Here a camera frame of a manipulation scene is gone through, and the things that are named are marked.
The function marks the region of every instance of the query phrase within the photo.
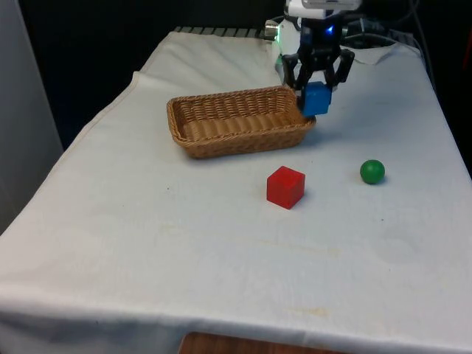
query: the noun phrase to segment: blue light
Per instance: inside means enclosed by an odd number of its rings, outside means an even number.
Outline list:
[[[328,27],[325,31],[327,35],[333,35],[334,34],[334,25],[331,27]]]

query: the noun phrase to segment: blue block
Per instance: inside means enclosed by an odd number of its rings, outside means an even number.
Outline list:
[[[331,104],[331,90],[321,81],[308,83],[305,89],[305,107],[303,115],[305,117],[326,114]]]

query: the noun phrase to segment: red cube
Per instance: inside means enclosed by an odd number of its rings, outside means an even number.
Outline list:
[[[267,178],[267,200],[286,209],[302,199],[305,193],[305,175],[282,166]]]

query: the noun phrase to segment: basket rim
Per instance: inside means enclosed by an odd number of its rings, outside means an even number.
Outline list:
[[[202,100],[208,98],[219,98],[225,96],[234,96],[236,94],[250,94],[252,92],[269,92],[269,91],[286,91],[288,94],[295,96],[294,91],[289,88],[288,86],[278,85],[278,86],[270,86],[264,88],[250,88],[247,90],[238,90],[238,91],[230,91],[230,92],[219,92],[217,94],[196,94],[192,96],[182,96],[182,97],[174,97],[169,100],[167,105],[173,104],[179,101],[195,101],[195,100]]]
[[[173,140],[182,147],[191,147],[191,146],[197,146],[197,145],[207,145],[214,142],[229,142],[235,139],[242,139],[242,138],[247,138],[251,136],[271,135],[273,133],[280,133],[280,132],[286,132],[286,133],[300,132],[301,133],[301,132],[306,132],[310,130],[315,125],[315,122],[316,122],[315,119],[306,118],[306,122],[299,123],[299,124],[283,125],[283,126],[263,129],[259,131],[242,131],[242,132],[237,132],[237,133],[228,133],[224,135],[212,136],[212,137],[196,139],[196,140],[184,138],[181,135],[180,130],[177,128],[176,116],[174,114],[173,105],[179,101],[219,98],[219,97],[225,97],[229,95],[234,96],[235,94],[250,94],[254,91],[262,92],[262,93],[270,92],[270,91],[285,91],[288,94],[290,94],[293,98],[296,99],[296,95],[293,92],[293,90],[287,86],[272,86],[268,88],[255,88],[255,89],[249,89],[249,90],[231,91],[231,92],[223,92],[223,93],[217,93],[217,94],[175,97],[167,103],[167,115],[168,115],[168,119],[170,123],[170,130],[171,130],[171,135],[172,135]]]

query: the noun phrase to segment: green sphere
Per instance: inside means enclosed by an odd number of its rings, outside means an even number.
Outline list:
[[[361,166],[361,177],[367,184],[377,184],[385,177],[385,167],[377,160],[365,161]]]

